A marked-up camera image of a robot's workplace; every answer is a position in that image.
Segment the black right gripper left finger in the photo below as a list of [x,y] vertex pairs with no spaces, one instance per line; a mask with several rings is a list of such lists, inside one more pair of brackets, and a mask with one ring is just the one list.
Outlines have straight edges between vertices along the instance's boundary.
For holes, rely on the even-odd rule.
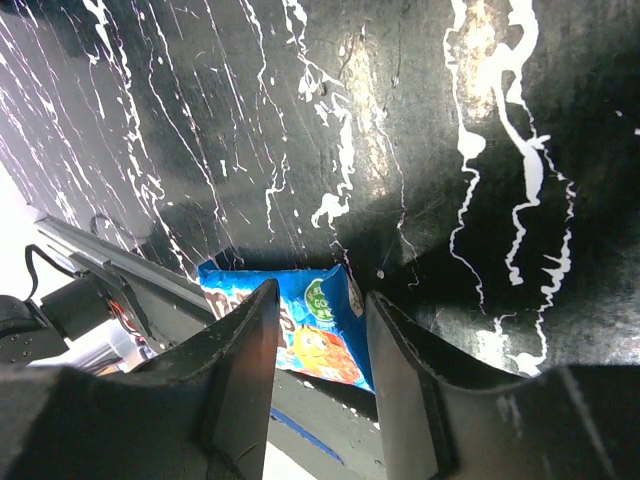
[[258,479],[275,373],[279,287],[127,374],[1,370],[5,479]]

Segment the blue M&M bag front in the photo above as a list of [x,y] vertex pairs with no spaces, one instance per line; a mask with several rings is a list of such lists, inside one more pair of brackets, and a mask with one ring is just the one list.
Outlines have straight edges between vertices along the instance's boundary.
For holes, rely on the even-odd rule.
[[329,270],[222,270],[198,267],[214,316],[235,310],[264,281],[278,282],[276,367],[373,392],[362,299],[342,265]]

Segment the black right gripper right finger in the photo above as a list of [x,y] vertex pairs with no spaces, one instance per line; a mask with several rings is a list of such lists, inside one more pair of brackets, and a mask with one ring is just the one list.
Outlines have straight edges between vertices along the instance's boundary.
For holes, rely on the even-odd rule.
[[522,379],[412,322],[382,294],[367,336],[391,479],[616,479],[620,371],[564,366]]

